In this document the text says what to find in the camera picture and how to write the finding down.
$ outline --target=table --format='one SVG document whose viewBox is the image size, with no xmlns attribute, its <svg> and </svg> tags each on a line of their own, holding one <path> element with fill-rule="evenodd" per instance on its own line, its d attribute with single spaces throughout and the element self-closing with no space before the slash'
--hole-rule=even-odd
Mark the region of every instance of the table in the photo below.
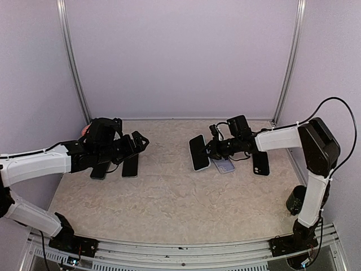
<svg viewBox="0 0 361 271">
<path fill-rule="evenodd" d="M 150 140 L 138 177 L 122 178 L 121 166 L 104 180 L 92 180 L 91 169 L 65 174 L 50 211 L 64 215 L 76 234 L 117 241 L 224 243 L 291 233 L 296 218 L 285 202 L 299 182 L 285 150 L 268 153 L 267 177 L 253 174 L 251 159 L 234 162 L 228 174 L 214 164 L 193 171 L 188 141 L 199 134 L 210 140 L 208 126 L 217 122 L 124 121 L 124 133 L 138 130 Z M 253 131 L 270 127 L 249 125 Z"/>
</svg>

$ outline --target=black cup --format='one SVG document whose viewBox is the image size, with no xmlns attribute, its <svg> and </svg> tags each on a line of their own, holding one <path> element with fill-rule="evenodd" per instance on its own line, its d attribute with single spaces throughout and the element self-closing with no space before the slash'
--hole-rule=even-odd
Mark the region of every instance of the black cup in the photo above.
<svg viewBox="0 0 361 271">
<path fill-rule="evenodd" d="M 296 186 L 287 199 L 286 206 L 291 215 L 295 216 L 300 213 L 305 200 L 306 187 L 303 185 Z"/>
</svg>

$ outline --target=metal frame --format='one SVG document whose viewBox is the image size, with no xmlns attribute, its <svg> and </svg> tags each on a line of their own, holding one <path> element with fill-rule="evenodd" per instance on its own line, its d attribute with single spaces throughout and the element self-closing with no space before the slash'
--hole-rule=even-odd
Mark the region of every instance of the metal frame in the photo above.
<svg viewBox="0 0 361 271">
<path fill-rule="evenodd" d="M 320 227 L 316 229 L 320 239 Z M 35 256 L 42 257 L 42 242 L 37 231 L 33 231 L 25 248 L 20 271 L 29 271 Z M 344 263 L 343 250 L 333 224 L 324 226 L 323 247 L 330 246 L 338 271 L 347 271 Z M 66 252 L 46 246 L 48 261 L 60 263 L 68 256 L 77 257 Z M 216 244 L 150 244 L 135 242 L 118 242 L 100 239 L 95 258 L 82 257 L 85 266 L 77 270 L 102 271 L 155 271 L 155 270 L 268 270 L 268 262 L 285 258 L 272 257 L 268 238 Z"/>
<path fill-rule="evenodd" d="M 284 103 L 286 101 L 286 96 L 293 73 L 293 67 L 296 62 L 296 55 L 297 55 L 298 44 L 300 42 L 300 37 L 301 37 L 305 7 L 306 7 L 306 0 L 298 0 L 297 16 L 294 25 L 292 45 L 291 45 L 291 51 L 289 53 L 286 74 L 282 83 L 282 90 L 281 90 L 280 98 L 277 103 L 276 111 L 272 119 L 275 124 L 277 124 L 280 119 L 284 107 Z"/>
<path fill-rule="evenodd" d="M 79 103 L 81 106 L 81 110 L 82 110 L 84 119 L 87 122 L 87 124 L 90 124 L 91 115 L 90 115 L 88 105 L 86 103 L 83 88 L 80 83 L 79 73 L 78 73 L 78 69 L 76 66 L 75 58 L 74 58 L 74 52 L 73 52 L 72 40 L 71 40 L 71 35 L 70 35 L 70 30 L 69 30 L 65 0 L 57 0 L 57 4 L 58 4 L 58 12 L 59 12 L 61 29 L 63 31 L 63 36 L 64 36 L 65 49 L 67 51 L 68 61 L 69 61 L 69 65 L 71 68 L 71 73 L 73 76 L 75 88 L 77 91 L 78 100 L 79 100 Z"/>
</svg>

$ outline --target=robotic arm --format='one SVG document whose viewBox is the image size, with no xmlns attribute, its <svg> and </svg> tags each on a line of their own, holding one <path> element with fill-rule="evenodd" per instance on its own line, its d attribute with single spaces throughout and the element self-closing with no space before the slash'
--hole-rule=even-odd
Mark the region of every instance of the robotic arm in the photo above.
<svg viewBox="0 0 361 271">
<path fill-rule="evenodd" d="M 329 176 L 336 167 L 340 155 L 340 146 L 325 123 L 316 117 L 302 125 L 264 129 L 257 133 L 251 131 L 243 115 L 228 119 L 227 124 L 233 138 L 219 140 L 222 137 L 219 136 L 217 126 L 211 125 L 209 128 L 213 139 L 205 146 L 202 153 L 219 160 L 228 159 L 236 152 L 247 152 L 252 154 L 253 163 L 257 162 L 255 174 L 269 174 L 267 151 L 303 148 L 309 180 L 301 212 L 294 223 L 293 235 L 274 238 L 270 243 L 274 256 L 306 250 L 310 244 L 317 246 L 314 230 L 319 222 L 320 210 L 329 195 Z"/>
<path fill-rule="evenodd" d="M 52 237 L 49 244 L 52 247 L 78 254 L 81 246 L 86 251 L 83 255 L 94 256 L 96 240 L 74 236 L 74 230 L 64 216 L 27 202 L 11 191 L 10 186 L 48 174 L 96 169 L 103 163 L 119 165 L 144 151 L 149 144 L 149 140 L 137 131 L 132 136 L 133 139 L 128 134 L 123 135 L 121 119 L 99 118 L 92 121 L 86 134 L 77 141 L 0 156 L 0 217 L 13 219 L 48 234 Z"/>
</svg>

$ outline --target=wall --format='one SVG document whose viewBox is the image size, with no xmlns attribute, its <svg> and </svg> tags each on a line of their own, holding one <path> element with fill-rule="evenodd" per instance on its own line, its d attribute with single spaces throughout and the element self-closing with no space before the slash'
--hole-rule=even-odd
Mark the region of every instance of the wall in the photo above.
<svg viewBox="0 0 361 271">
<path fill-rule="evenodd" d="M 93 116 L 271 119 L 297 1 L 68 0 Z"/>
<path fill-rule="evenodd" d="M 0 0 L 1 153 L 77 138 L 85 122 L 77 102 L 60 31 L 56 1 Z M 59 175 L 12 188 L 47 208 Z M 29 229 L 0 219 L 1 270 L 18 270 Z"/>
<path fill-rule="evenodd" d="M 361 125 L 361 2 L 308 1 L 300 48 L 280 125 L 307 118 L 328 96 L 345 99 Z M 341 145 L 341 160 L 349 153 L 353 126 L 347 109 L 327 102 L 318 114 Z M 361 151 L 334 174 L 325 217 L 334 222 L 351 270 L 359 270 L 361 255 Z M 303 153 L 293 156 L 305 170 Z"/>
</svg>

